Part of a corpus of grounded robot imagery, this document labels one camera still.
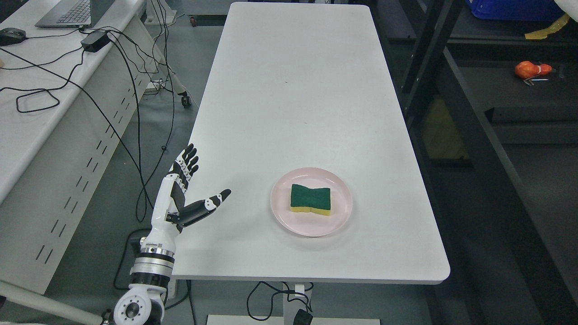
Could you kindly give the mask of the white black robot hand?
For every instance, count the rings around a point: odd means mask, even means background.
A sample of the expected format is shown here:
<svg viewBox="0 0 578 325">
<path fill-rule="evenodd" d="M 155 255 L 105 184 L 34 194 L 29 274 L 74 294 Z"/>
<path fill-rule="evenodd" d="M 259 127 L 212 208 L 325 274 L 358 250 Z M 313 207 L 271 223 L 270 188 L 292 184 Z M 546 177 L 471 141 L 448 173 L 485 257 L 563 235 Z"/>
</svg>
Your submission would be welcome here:
<svg viewBox="0 0 578 325">
<path fill-rule="evenodd" d="M 212 213 L 231 194 L 225 189 L 213 197 L 185 204 L 185 195 L 192 177 L 199 169 L 197 148 L 190 143 L 182 150 L 162 179 L 151 216 L 151 231 L 142 243 L 145 251 L 176 252 L 176 237 L 182 229 L 193 225 Z"/>
</svg>

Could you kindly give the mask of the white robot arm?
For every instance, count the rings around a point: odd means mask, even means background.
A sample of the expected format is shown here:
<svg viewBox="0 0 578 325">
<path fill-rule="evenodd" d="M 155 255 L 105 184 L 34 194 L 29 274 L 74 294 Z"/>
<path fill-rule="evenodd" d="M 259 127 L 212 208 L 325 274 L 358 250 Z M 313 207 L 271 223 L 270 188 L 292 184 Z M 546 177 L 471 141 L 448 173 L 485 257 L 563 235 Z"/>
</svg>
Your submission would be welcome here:
<svg viewBox="0 0 578 325">
<path fill-rule="evenodd" d="M 164 317 L 161 296 L 167 293 L 175 263 L 174 253 L 145 246 L 136 255 L 129 290 L 113 310 L 103 313 L 103 325 L 160 325 Z"/>
</svg>

